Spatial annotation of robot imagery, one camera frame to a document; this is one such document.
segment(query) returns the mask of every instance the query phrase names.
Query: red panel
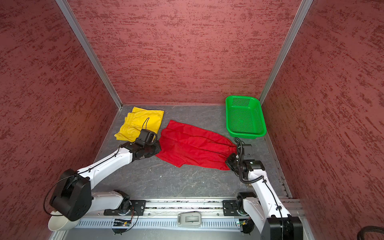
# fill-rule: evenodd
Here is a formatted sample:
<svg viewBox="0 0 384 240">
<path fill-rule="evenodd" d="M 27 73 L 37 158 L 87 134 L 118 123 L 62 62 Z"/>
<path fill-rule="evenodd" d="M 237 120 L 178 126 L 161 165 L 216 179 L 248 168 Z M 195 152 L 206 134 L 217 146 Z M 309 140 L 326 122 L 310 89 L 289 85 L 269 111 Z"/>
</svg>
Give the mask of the red panel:
<svg viewBox="0 0 384 240">
<path fill-rule="evenodd" d="M 1 1 L 0 21 L 0 235 L 47 239 L 44 195 L 94 160 L 116 105 L 55 1 Z"/>
<path fill-rule="evenodd" d="M 384 227 L 383 13 L 382 1 L 314 1 L 263 105 L 319 240 Z"/>
<path fill-rule="evenodd" d="M 258 97 L 301 0 L 69 0 L 123 103 Z"/>
</svg>

